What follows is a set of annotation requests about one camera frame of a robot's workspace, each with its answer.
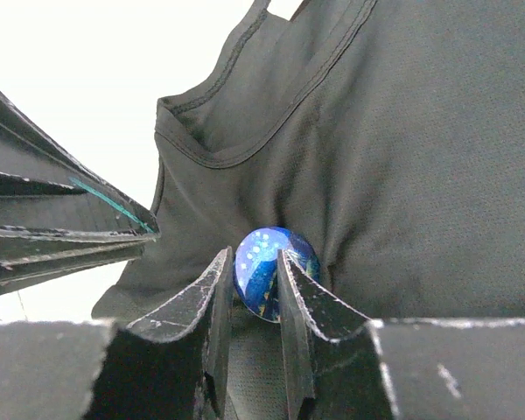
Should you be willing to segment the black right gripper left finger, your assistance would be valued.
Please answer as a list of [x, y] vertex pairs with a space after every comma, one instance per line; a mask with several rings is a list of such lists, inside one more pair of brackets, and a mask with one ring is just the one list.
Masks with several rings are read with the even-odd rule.
[[0, 322], [0, 419], [221, 419], [233, 252], [127, 326]]

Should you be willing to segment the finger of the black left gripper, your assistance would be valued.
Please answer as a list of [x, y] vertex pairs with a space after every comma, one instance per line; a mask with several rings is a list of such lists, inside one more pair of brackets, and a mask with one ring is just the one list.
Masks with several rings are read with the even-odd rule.
[[0, 91], [0, 227], [159, 234], [154, 215], [90, 171]]
[[0, 227], [0, 296], [111, 263], [135, 260], [156, 230], [84, 232]]

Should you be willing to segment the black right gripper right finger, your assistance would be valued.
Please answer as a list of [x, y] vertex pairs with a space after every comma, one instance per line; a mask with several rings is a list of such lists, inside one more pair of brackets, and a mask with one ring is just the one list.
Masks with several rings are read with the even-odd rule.
[[525, 419], [525, 318], [369, 319], [277, 257], [291, 419]]

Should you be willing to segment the blue round brooch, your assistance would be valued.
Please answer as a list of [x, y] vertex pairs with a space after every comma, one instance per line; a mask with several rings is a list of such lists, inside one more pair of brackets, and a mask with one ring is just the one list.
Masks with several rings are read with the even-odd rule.
[[246, 235], [234, 257], [234, 287], [247, 307], [257, 317], [280, 321], [277, 257], [280, 250], [294, 260], [315, 281], [320, 263], [312, 245], [300, 234], [283, 227], [261, 227]]

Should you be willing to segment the black t-shirt garment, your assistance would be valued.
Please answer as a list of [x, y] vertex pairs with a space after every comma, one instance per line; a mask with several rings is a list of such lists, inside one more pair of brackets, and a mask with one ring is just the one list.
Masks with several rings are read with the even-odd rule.
[[154, 137], [161, 235], [93, 315], [127, 326], [231, 249], [221, 419], [291, 419], [281, 315], [234, 284], [258, 228], [302, 235], [368, 319], [525, 318], [525, 1], [257, 1]]

